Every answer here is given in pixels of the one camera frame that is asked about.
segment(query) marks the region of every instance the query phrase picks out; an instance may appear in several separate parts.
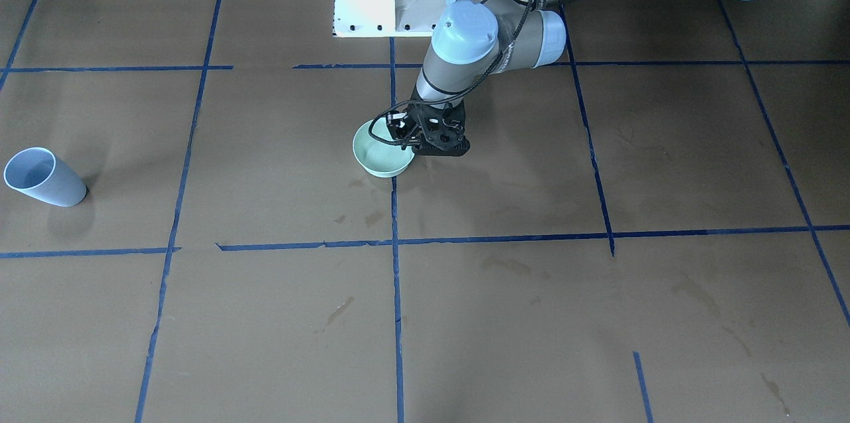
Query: floor stain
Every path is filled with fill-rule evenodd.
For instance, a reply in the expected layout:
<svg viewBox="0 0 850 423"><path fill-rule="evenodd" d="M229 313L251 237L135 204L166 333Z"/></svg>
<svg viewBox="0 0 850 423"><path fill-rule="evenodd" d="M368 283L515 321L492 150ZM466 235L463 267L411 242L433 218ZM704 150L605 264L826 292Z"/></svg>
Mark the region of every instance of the floor stain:
<svg viewBox="0 0 850 423"><path fill-rule="evenodd" d="M365 221L367 222L367 227L374 226L377 224L380 219L383 219L383 212L377 211L374 214L367 215Z"/></svg>
<svg viewBox="0 0 850 423"><path fill-rule="evenodd" d="M514 259L497 259L494 256L487 257L481 262L481 266L485 270L492 268L504 268L517 275L531 275L531 268L524 263Z"/></svg>
<svg viewBox="0 0 850 423"><path fill-rule="evenodd" d="M699 287L699 284L696 283L693 278L690 278L690 276L685 272L682 272L682 282L671 287L671 290L674 295L678 295L679 292L684 291L684 293L705 305L705 308L708 309L708 312L713 315L714 318L720 318L720 305L717 305L717 302L714 301L714 297L702 287Z"/></svg>
<svg viewBox="0 0 850 423"><path fill-rule="evenodd" d="M723 331L725 331L726 333L729 333L729 335L732 335L732 338L737 339L738 343L741 344L741 347L744 347L744 351L746 351L747 357L752 357L752 351L750 350L750 347L747 347L747 344L744 343L743 339L741 339L740 336L738 336L734 330L728 328L726 325L721 325L720 328L723 329Z"/></svg>
<svg viewBox="0 0 850 423"><path fill-rule="evenodd" d="M786 413L786 416L790 416L792 414L792 411L788 410L788 405L786 405L786 400L784 400L782 398L782 395L780 395L780 386L778 386L778 384L776 384L775 381L769 381L768 377L765 377L763 373L761 375L762 375L762 381L764 382L765 386L768 387L768 390L770 390L770 392L773 393L774 396L776 396L776 399L778 401L780 401L780 404L782 404L782 411L784 411L784 413Z"/></svg>
<svg viewBox="0 0 850 423"><path fill-rule="evenodd" d="M333 311L333 313L331 314L331 316L327 318L327 323L325 324L325 326L330 325L331 323L333 323L333 321L334 321L337 317L339 317L340 315L342 315L342 314L343 314L343 312L345 311L345 309L346 309L346 308L349 308L349 305L351 305L351 302L353 302L353 301L355 301L355 298L353 298L353 297L349 297L349 299L347 299L347 301L345 301L345 303L344 303L343 305L337 306L337 310Z"/></svg>

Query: brown floor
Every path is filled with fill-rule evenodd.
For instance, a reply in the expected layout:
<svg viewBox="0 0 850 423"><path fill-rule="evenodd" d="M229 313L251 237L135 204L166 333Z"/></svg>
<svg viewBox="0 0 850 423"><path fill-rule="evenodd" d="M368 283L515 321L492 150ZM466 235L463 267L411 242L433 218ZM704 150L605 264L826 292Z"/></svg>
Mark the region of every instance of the brown floor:
<svg viewBox="0 0 850 423"><path fill-rule="evenodd" d="M0 189L0 422L848 421L850 0L568 3L395 180L428 39L332 1L0 0L0 160L91 189Z"/></svg>

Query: blue painter's tape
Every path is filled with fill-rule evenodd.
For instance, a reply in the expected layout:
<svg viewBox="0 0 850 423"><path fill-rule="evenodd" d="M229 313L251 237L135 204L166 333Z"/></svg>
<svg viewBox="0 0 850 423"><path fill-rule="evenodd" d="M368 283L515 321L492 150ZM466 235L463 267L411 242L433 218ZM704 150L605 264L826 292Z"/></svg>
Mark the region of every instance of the blue painter's tape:
<svg viewBox="0 0 850 423"><path fill-rule="evenodd" d="M741 229L635 230L634 232L614 232L614 236L616 238L651 238L651 236L709 236L735 234L768 234L783 232L808 232L808 227L789 226L747 227Z"/></svg>
<svg viewBox="0 0 850 423"><path fill-rule="evenodd" d="M252 250L291 250L291 248L338 248L338 247L376 247L392 245L391 240L341 240L337 242L290 242L289 244L247 244L216 246L222 252L245 252Z"/></svg>
<svg viewBox="0 0 850 423"><path fill-rule="evenodd" d="M734 60L656 60L655 62L576 62L576 66L740 66Z"/></svg>
<svg viewBox="0 0 850 423"><path fill-rule="evenodd" d="M391 63L372 63L372 64L303 64L293 66L292 69L388 69L391 68ZM396 63L398 68L420 68L419 63Z"/></svg>
<svg viewBox="0 0 850 423"><path fill-rule="evenodd" d="M372 63L372 64L303 64L293 66L292 69L386 69L389 68L388 63Z"/></svg>
<svg viewBox="0 0 850 423"><path fill-rule="evenodd" d="M33 259L40 257L127 256L128 254L164 254L167 248L97 248L96 250L41 250L36 252L2 252L0 259Z"/></svg>
<svg viewBox="0 0 850 423"><path fill-rule="evenodd" d="M558 240L592 240L608 238L606 232L514 236L447 236L446 238L402 238L400 245L483 244L484 242L546 242Z"/></svg>
<svg viewBox="0 0 850 423"><path fill-rule="evenodd" d="M9 54L9 59L6 61L6 69L3 74L0 74L0 90L6 84L6 77L9 75L9 70L12 69L12 63L15 63L15 57L18 56L18 50L21 48L21 40L24 39L24 33L27 32L27 27L30 25L30 18L33 18L33 11L36 11L36 3L39 0L30 2L30 8L27 9L27 15L24 17L24 23L21 23L21 30L18 32L18 37L15 39L15 45L12 47L12 52Z"/></svg>
<svg viewBox="0 0 850 423"><path fill-rule="evenodd" d="M389 39L389 103L395 106L395 39ZM401 357L401 281L398 278L398 181L392 178L389 200L392 217L392 306L395 320L395 408L398 423L404 423L404 361Z"/></svg>
<svg viewBox="0 0 850 423"><path fill-rule="evenodd" d="M635 359L635 371L637 371L637 381L640 383L640 393L643 397L643 411L646 412L646 422L653 423L652 405L649 404L649 392L646 390L646 379L643 377L643 365L640 362L640 353L632 351L632 356Z"/></svg>
<svg viewBox="0 0 850 423"><path fill-rule="evenodd" d="M605 222L605 232L608 235L608 247L611 250L611 256L616 253L616 249L614 248L614 232L611 230L611 220L608 217L608 205L605 203L605 192L602 187L602 178L599 175L599 162L596 159L596 151L593 149L593 137L590 132L590 124L587 120L587 109L584 104L584 96L582 95L582 83L579 81L579 69L576 66L576 55L573 53L573 45L570 41L570 27L567 26L567 15L564 10L564 3L561 3L558 8L560 9L561 19L564 20L564 29L567 33L567 53L570 56L570 68L573 72L573 82L576 85L576 95L579 100L579 110L582 112L582 123L585 127L585 132L587 133L587 147L590 148L590 162L593 165L593 178L596 181L596 190L599 194L599 206L602 209L602 218Z"/></svg>
<svg viewBox="0 0 850 423"><path fill-rule="evenodd" d="M213 42L215 41L216 24L218 24L218 12L221 10L221 1L216 0L215 8L212 14L212 23L210 24L210 35L207 39L207 51L204 56L204 66L201 70L201 81L198 84L198 94L195 98L195 111L192 115L192 124L189 128L189 139L186 144L186 154L183 157L183 172L180 175L180 186L177 193L177 202L174 205L174 221L171 228L171 233L168 236L168 249L165 254L165 263L162 266L162 279L160 281L159 301L157 303L157 323L154 325L151 332L151 340L148 343L148 354L145 358L145 372L142 374L142 384L139 388L139 402L136 405L135 423L142 423L143 412L145 412L145 400L147 399L148 384L151 382L151 369L153 366L154 355L157 351L157 338L159 336L160 324L162 321L162 306L165 304L165 295L167 289L167 278L171 271L171 262L174 252L174 246L177 240L177 230L180 224L180 212L183 208L183 194L186 192L186 181L189 177L189 164L192 159L192 143L195 139L195 129L198 126L198 116L201 112L201 102L203 102L204 87L207 84L207 72L209 71L210 57L213 54Z"/></svg>
<svg viewBox="0 0 850 423"><path fill-rule="evenodd" d="M401 283L398 274L398 187L396 178L392 178L392 289L395 308L395 385L396 411L398 423L404 423L404 365L401 351Z"/></svg>
<svg viewBox="0 0 850 423"><path fill-rule="evenodd" d="M762 94L759 93L758 85L756 85L756 79L752 75L752 70L750 69L749 63L747 63L746 57L744 56L744 49L740 45L740 41L738 41L738 35L735 33L735 29L732 26L732 20L729 18L729 14L726 12L726 6L723 5L723 0L717 0L717 5L720 7L720 12L723 13L723 18L726 21L726 25L729 28L729 33L732 35L732 41L735 43L735 48L738 49L738 55L740 56L741 63L744 65L744 69L746 70L747 78L750 79L750 86L752 87L752 92L756 96L756 102L758 103L758 107L762 112L762 117L764 118L764 123L768 126L768 131L770 131L770 138L773 139L774 147L776 147L776 153L780 156L780 161L782 165L786 169L786 175L788 176L788 182L790 186L792 186L792 190L794 191L794 196L798 205L800 206L800 211L802 212L802 216L806 221L806 225L808 230L811 232L811 240L814 241L814 246L817 248L817 254L819 254L820 262L823 264L823 269L826 271L826 276L829 278L829 284L832 285L832 291L835 293L835 299L838 301L838 305L841 308L841 312L844 314L844 320L847 322L847 326L850 326L850 311L847 310L847 302L844 301L844 296L841 295L841 288L838 287L838 281L835 281L835 275L832 274L832 268L829 265L829 260L826 259L826 254L823 253L823 248L820 245L820 239L817 238L817 230L814 225L811 223L811 217L808 214L808 210L806 209L805 203L802 201L802 194L800 193L798 184L796 184L796 180L794 179L794 174L792 173L792 168L788 163L788 159L786 159L786 154L782 150L782 145L780 145L780 138L776 135L776 131L774 129L774 124L768 115L767 106L764 105L764 100L762 99Z"/></svg>
<svg viewBox="0 0 850 423"><path fill-rule="evenodd" d="M850 60L756 60L752 65L850 65ZM576 62L576 66L740 66L740 60L637 60L637 62ZM552 62L546 66L573 66L570 62ZM389 68L388 63L300 64L292 69ZM396 68L420 68L421 63L398 63Z"/></svg>
<svg viewBox="0 0 850 423"><path fill-rule="evenodd" d="M815 226L818 232L829 232L830 230L850 230L850 224L839 224L839 226Z"/></svg>
<svg viewBox="0 0 850 423"><path fill-rule="evenodd" d="M747 60L753 65L848 65L850 60Z"/></svg>
<svg viewBox="0 0 850 423"><path fill-rule="evenodd" d="M92 67L13 67L9 72L133 72L133 71L203 71L204 66L92 66ZM232 65L207 66L207 70L231 70Z"/></svg>

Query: water stain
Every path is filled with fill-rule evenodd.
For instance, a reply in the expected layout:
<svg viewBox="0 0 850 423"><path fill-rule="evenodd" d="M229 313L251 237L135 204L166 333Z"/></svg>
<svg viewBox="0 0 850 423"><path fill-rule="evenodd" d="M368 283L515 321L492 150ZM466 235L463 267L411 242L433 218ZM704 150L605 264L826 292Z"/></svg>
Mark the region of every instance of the water stain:
<svg viewBox="0 0 850 423"><path fill-rule="evenodd" d="M690 278L690 276L685 272L682 272L682 282L672 286L671 290L674 295L678 295L679 292L684 291L684 293L705 305L705 308L708 309L711 316L714 318L720 318L720 305L717 305L717 302L714 301L714 297L702 289L702 287L699 287L699 284L696 283L693 278Z"/></svg>
<svg viewBox="0 0 850 423"><path fill-rule="evenodd" d="M786 413L786 416L790 416L792 414L792 411L788 410L788 405L786 405L786 400L784 400L782 398L782 395L780 395L780 386L778 386L778 384L776 384L775 381L769 381L768 377L765 377L763 373L761 375L762 375L762 381L764 382L765 386L768 387L768 390L770 390L770 392L773 393L774 396L776 396L776 399L778 401L780 401L780 404L782 404L782 411L784 411L784 413Z"/></svg>
<svg viewBox="0 0 850 423"><path fill-rule="evenodd" d="M497 259L495 256L487 257L481 262L481 266L485 270L489 270L492 268L503 268L507 269L514 274L523 276L523 275L531 275L531 268L526 266L524 263L519 262L514 259Z"/></svg>
<svg viewBox="0 0 850 423"><path fill-rule="evenodd" d="M355 301L355 298L353 298L353 297L349 297L349 299L347 299L347 301L345 301L345 303L344 303L343 305L337 306L337 310L333 311L333 313L331 314L331 316L327 318L327 323L325 324L325 326L330 325L331 323L333 323L333 321L334 321L337 317L339 317L340 315L342 315L342 314L343 314L343 312L345 311L345 309L346 309L346 308L349 308L349 305L351 305L351 302L353 302L353 301Z"/></svg>
<svg viewBox="0 0 850 423"><path fill-rule="evenodd" d="M626 149L635 147L635 129L628 124L617 126L617 137L620 139L620 145Z"/></svg>
<svg viewBox="0 0 850 423"><path fill-rule="evenodd" d="M377 224L380 219L383 219L383 212L380 211L367 215L367 217L365 218L365 221L367 222L367 227L374 226L374 224Z"/></svg>
<svg viewBox="0 0 850 423"><path fill-rule="evenodd" d="M738 343L741 344L741 347L744 347L744 351L746 351L747 357L752 357L752 351L750 350L750 347L747 347L747 344L744 343L743 339L741 339L740 336L738 336L734 330L728 328L726 325L721 325L720 328L723 329L723 331L725 331L726 333L729 333L729 335L732 335L732 338L737 339Z"/></svg>

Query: mint green bowl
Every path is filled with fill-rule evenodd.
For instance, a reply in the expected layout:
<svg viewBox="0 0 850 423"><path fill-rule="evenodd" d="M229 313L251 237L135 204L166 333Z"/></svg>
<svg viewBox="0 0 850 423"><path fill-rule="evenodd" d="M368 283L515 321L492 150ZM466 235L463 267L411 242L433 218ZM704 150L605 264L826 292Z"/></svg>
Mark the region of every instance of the mint green bowl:
<svg viewBox="0 0 850 423"><path fill-rule="evenodd" d="M352 142L352 148L355 152L355 159L366 169L371 175L377 177L392 177L399 175L407 169L410 161L413 160L413 149L408 147L401 150L398 145L389 145L375 141L369 135L369 124L371 121L363 124L355 133L355 139ZM389 135L389 129L386 128L384 120L379 120L375 123L373 132L376 136L387 139L392 139Z"/></svg>

